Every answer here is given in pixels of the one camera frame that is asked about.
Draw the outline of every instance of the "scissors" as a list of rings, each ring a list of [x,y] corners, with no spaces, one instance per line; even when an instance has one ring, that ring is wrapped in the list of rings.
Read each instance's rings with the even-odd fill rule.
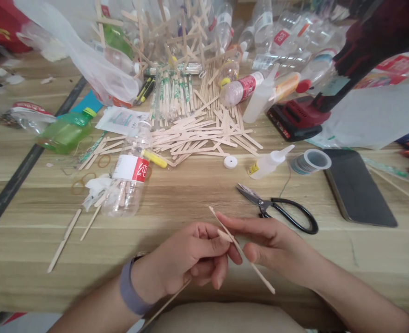
[[[301,231],[307,233],[307,234],[316,234],[318,232],[318,224],[315,218],[312,216],[312,214],[304,208],[302,205],[299,203],[296,203],[295,201],[292,200],[287,200],[287,199],[281,199],[281,198],[271,198],[270,201],[263,200],[260,198],[258,194],[256,194],[253,190],[251,190],[249,187],[241,185],[240,183],[238,184],[240,188],[237,187],[237,190],[244,195],[245,198],[256,204],[258,207],[260,207],[260,217],[269,217],[271,218],[266,210],[270,206],[274,207],[277,211],[282,213],[284,217],[293,225],[295,225],[298,229]],[[303,227],[301,224],[299,224],[297,221],[295,221],[282,207],[277,205],[277,203],[283,203],[283,204],[290,204],[292,206],[297,207],[300,211],[304,213],[304,215],[307,217],[309,220],[309,224],[311,227],[309,229],[306,229]]]

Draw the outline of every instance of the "smartphone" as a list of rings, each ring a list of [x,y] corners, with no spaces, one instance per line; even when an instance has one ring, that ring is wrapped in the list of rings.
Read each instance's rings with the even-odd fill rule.
[[[360,154],[344,149],[323,151],[332,160],[325,174],[344,219],[395,228],[397,221]]]

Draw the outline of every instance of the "black scissor handle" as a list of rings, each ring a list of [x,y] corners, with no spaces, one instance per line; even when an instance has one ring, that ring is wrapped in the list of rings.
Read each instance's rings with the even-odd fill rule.
[[[300,229],[301,231],[307,233],[307,234],[316,234],[318,232],[318,223],[315,220],[314,216],[312,216],[312,214],[306,209],[304,208],[302,205],[300,205],[299,203],[292,201],[292,200],[287,200],[287,199],[278,199],[278,198],[272,198],[271,199],[272,202],[272,207],[274,207],[276,210],[278,210],[280,213],[282,213],[284,215],[284,217],[293,225],[295,225],[298,229]],[[283,208],[281,208],[279,205],[277,205],[276,203],[283,203],[283,204],[291,204],[292,206],[297,207],[300,211],[303,212],[303,214],[307,217],[307,219],[309,220],[309,223],[311,225],[310,229],[306,229],[305,227],[303,227],[301,224],[299,224],[296,220],[294,220]],[[262,213],[260,214],[261,217],[269,217],[271,218],[271,216],[266,212],[266,211],[262,211]]]

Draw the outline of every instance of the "rubber band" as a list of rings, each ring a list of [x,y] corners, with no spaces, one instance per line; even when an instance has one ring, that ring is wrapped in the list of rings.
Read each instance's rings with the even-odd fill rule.
[[[97,174],[96,174],[96,173],[87,173],[87,174],[84,175],[83,178],[81,178],[81,181],[82,181],[83,183],[86,183],[86,182],[84,181],[84,178],[87,177],[87,176],[90,175],[90,174],[94,175],[94,177],[93,177],[92,179],[95,179],[95,178],[97,177]]]
[[[102,160],[104,157],[108,157],[109,160],[107,161],[107,164],[106,164],[105,166],[100,166],[99,163],[101,162],[101,160]],[[109,164],[110,164],[110,155],[102,155],[102,156],[99,158],[98,163],[97,163],[98,167],[101,168],[101,169],[105,168],[105,167],[108,166]]]
[[[81,188],[81,192],[80,193],[75,193],[75,184],[81,184],[81,185],[83,185],[83,187]],[[74,182],[73,184],[72,184],[72,187],[71,187],[71,189],[70,189],[70,192],[73,194],[73,195],[80,195],[80,194],[83,194],[83,192],[84,192],[84,189],[85,189],[85,184],[84,184],[84,182],[83,182],[83,180],[81,179],[81,180],[77,180],[76,182]]]

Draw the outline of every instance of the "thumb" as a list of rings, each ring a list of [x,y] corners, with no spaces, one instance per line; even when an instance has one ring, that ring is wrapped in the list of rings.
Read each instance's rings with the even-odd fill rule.
[[[229,250],[230,243],[221,237],[212,239],[195,238],[193,255],[196,259],[219,257]]]
[[[254,243],[247,243],[243,248],[243,252],[251,263],[273,269],[274,249]]]

